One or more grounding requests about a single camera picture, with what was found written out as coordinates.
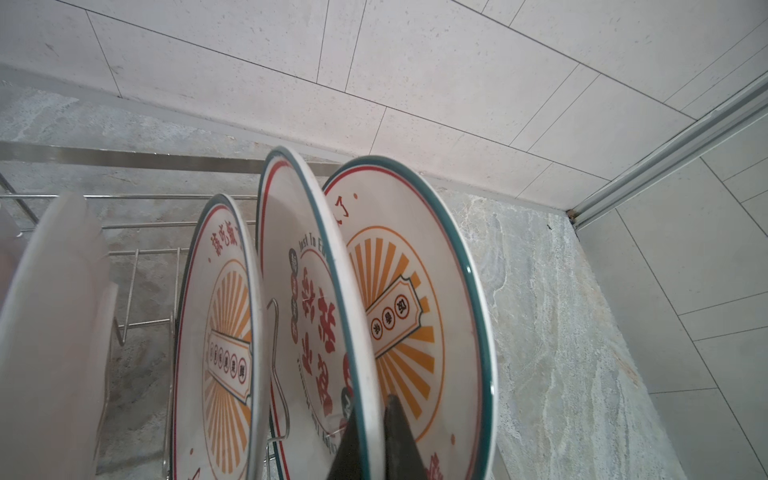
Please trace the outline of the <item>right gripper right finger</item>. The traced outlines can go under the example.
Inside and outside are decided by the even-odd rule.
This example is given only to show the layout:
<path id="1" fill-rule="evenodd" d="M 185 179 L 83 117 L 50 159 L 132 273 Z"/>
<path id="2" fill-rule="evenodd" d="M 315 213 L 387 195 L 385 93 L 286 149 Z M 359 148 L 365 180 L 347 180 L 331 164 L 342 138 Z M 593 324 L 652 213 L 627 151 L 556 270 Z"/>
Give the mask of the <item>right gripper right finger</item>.
<path id="1" fill-rule="evenodd" d="M 384 413 L 385 474 L 388 480 L 427 479 L 400 399 L 387 396 Z"/>

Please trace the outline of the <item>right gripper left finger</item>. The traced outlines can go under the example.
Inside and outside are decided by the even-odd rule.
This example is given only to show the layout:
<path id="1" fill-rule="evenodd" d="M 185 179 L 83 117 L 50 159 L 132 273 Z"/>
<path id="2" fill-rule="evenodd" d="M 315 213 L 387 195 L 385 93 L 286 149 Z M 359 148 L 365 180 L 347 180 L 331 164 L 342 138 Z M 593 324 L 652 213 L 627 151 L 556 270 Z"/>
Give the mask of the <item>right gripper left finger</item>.
<path id="1" fill-rule="evenodd" d="M 360 456 L 360 440 L 356 413 L 355 411 L 352 411 L 326 479 L 362 480 L 363 472 Z"/>

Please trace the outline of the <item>orange sunburst plate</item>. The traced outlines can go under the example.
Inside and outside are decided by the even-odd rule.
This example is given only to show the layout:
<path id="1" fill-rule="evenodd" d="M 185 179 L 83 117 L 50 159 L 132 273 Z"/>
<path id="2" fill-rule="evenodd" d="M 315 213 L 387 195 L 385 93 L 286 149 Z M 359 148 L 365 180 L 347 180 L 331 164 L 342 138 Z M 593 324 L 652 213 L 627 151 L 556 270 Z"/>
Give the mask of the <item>orange sunburst plate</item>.
<path id="1" fill-rule="evenodd" d="M 1 476 L 91 479 L 118 287 L 84 196 L 54 200 L 1 310 Z"/>
<path id="2" fill-rule="evenodd" d="M 363 479 L 385 476 L 383 405 L 347 248 L 315 174 L 276 147 L 258 190 L 256 249 L 274 333 L 270 433 L 283 479 L 326 479 L 352 411 Z"/>
<path id="3" fill-rule="evenodd" d="M 199 216 L 180 283 L 170 478 L 262 478 L 259 310 L 247 223 L 231 196 L 216 194 Z"/>
<path id="4" fill-rule="evenodd" d="M 380 391 L 401 401 L 430 479 L 486 479 L 498 367 L 479 272 L 437 191 L 363 156 L 325 183 L 365 307 Z"/>

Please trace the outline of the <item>orange sunburst plate front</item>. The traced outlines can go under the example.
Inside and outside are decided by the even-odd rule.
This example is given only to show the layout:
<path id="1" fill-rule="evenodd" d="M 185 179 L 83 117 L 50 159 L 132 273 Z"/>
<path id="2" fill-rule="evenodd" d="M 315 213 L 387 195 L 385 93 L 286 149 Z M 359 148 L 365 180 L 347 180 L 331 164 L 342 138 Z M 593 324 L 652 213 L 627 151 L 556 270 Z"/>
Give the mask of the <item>orange sunburst plate front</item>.
<path id="1" fill-rule="evenodd" d="M 118 287 L 84 196 L 54 200 L 1 310 L 1 476 L 91 479 Z"/>

